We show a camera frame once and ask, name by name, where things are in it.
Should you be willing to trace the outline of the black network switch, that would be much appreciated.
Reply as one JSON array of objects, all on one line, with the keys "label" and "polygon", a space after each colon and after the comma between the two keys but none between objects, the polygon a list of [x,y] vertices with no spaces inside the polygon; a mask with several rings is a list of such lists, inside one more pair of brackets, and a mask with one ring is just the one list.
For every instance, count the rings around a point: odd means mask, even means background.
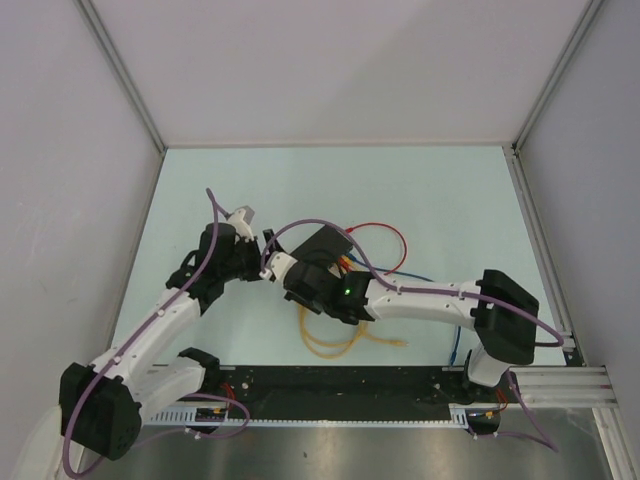
[{"label": "black network switch", "polygon": [[291,252],[298,261],[321,268],[334,265],[353,249],[353,244],[332,227],[323,226]]}]

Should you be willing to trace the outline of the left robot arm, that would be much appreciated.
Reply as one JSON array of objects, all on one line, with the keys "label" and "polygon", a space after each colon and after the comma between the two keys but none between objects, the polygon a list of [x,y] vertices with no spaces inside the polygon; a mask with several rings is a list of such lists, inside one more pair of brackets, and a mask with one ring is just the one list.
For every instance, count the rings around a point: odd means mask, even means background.
[{"label": "left robot arm", "polygon": [[207,400],[223,382],[219,359],[194,347],[167,366],[154,362],[218,300],[227,283],[281,280],[296,262],[278,247],[260,251],[244,220],[211,223],[165,283],[147,317],[87,365],[71,364],[59,387],[63,448],[72,444],[118,460],[143,424],[183,398]]}]

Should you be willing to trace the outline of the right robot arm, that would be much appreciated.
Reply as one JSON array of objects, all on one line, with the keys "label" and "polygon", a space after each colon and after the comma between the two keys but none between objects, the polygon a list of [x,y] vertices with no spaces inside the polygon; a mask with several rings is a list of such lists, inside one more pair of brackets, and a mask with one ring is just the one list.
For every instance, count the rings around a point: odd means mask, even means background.
[{"label": "right robot arm", "polygon": [[477,281],[422,285],[378,280],[365,271],[337,276],[295,261],[277,281],[286,299],[346,324],[417,319],[475,332],[479,343],[461,376],[462,391],[473,401],[493,394],[510,367],[534,361],[539,302],[498,270],[486,270]]}]

